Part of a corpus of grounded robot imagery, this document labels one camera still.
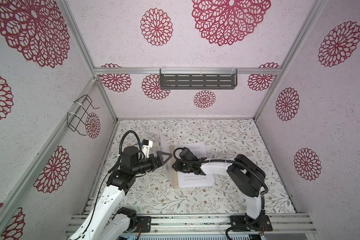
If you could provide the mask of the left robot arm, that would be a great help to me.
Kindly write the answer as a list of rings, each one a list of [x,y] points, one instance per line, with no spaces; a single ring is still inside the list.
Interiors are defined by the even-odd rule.
[[[116,240],[125,232],[141,231],[137,212],[122,207],[111,217],[120,202],[127,195],[139,174],[153,172],[164,166],[173,157],[170,153],[158,151],[139,162],[139,152],[126,154],[133,165],[114,170],[107,180],[107,186],[95,200],[94,208],[80,227],[70,236],[71,240]]]

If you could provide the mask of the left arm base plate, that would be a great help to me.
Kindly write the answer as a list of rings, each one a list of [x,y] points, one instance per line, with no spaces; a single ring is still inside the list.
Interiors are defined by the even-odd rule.
[[[129,228],[124,233],[149,233],[152,226],[151,216],[140,216],[133,217]]]

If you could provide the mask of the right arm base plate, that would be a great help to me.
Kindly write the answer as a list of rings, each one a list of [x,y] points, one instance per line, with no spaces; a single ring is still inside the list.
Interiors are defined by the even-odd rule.
[[[231,216],[230,223],[232,231],[234,232],[271,232],[273,227],[271,225],[269,216],[262,215],[257,221],[247,215]]]

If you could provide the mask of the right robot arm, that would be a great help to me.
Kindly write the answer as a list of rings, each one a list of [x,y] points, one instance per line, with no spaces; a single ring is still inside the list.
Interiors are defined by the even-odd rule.
[[[264,195],[269,191],[266,174],[246,156],[239,154],[233,160],[175,159],[172,168],[180,173],[229,176],[245,196],[246,216],[254,221],[264,215]]]

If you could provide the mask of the beige paper folder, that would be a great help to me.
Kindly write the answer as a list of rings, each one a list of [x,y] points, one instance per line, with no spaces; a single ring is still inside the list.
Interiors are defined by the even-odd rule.
[[[169,144],[167,140],[167,136],[163,128],[159,128],[160,134],[160,144],[162,152],[172,154],[174,148]],[[175,163],[175,158],[171,157],[164,165],[167,177],[170,181],[170,185],[174,189],[179,189],[179,180],[178,180],[178,173],[173,169],[173,164]]]

